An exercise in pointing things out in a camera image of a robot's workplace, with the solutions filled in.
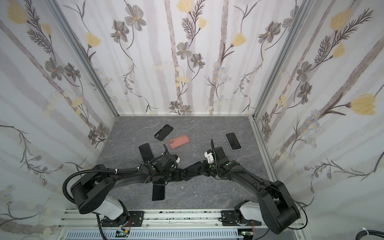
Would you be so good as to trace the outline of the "large black phone case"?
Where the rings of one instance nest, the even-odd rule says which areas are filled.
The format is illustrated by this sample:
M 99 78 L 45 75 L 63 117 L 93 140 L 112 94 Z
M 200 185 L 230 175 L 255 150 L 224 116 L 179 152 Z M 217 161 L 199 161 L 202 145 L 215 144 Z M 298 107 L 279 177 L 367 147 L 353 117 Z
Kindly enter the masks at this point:
M 202 162 L 197 162 L 181 170 L 181 180 L 189 181 L 194 177 L 202 175 Z

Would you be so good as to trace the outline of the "purple-edged phone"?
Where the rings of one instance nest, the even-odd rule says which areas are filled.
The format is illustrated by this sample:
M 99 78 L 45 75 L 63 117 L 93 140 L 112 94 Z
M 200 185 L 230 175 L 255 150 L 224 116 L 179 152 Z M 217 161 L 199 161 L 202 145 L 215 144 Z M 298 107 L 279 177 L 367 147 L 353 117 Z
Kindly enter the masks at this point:
M 233 151 L 240 150 L 242 148 L 237 136 L 235 133 L 226 134 L 227 141 Z
M 165 185 L 164 181 L 156 181 L 153 183 L 152 201 L 162 201 L 165 199 Z

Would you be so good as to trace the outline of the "pink phone case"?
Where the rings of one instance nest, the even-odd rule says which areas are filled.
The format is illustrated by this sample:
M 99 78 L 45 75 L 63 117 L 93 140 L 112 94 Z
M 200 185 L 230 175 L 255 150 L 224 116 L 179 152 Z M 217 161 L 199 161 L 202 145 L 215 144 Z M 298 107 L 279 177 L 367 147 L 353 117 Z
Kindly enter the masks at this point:
M 190 138 L 187 135 L 183 135 L 175 139 L 169 140 L 169 145 L 171 149 L 176 149 L 185 144 L 188 144 L 189 142 L 190 142 Z

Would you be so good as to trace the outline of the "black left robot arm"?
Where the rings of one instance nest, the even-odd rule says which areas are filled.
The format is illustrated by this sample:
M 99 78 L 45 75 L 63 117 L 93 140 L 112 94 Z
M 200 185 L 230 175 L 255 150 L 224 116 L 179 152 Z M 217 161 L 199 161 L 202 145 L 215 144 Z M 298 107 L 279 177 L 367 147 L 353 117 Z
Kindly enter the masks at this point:
M 76 204 L 80 214 L 101 214 L 115 220 L 125 210 L 121 203 L 108 197 L 113 189 L 159 180 L 179 182 L 186 176 L 186 171 L 178 167 L 175 156 L 163 154 L 136 168 L 109 169 L 100 164 L 90 170 L 76 172 L 65 179 L 62 191 L 71 203 Z

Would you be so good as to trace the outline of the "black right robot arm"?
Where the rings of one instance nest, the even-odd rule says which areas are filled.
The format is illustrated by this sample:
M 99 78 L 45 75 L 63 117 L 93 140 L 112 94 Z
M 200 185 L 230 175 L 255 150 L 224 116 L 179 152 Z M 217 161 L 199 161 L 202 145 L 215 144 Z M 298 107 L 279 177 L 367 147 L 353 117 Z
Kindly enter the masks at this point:
M 198 162 L 197 175 L 235 182 L 255 195 L 261 218 L 274 234 L 280 234 L 301 218 L 296 202 L 282 182 L 265 180 L 239 162 L 230 161 L 221 147 L 209 150 L 206 159 Z

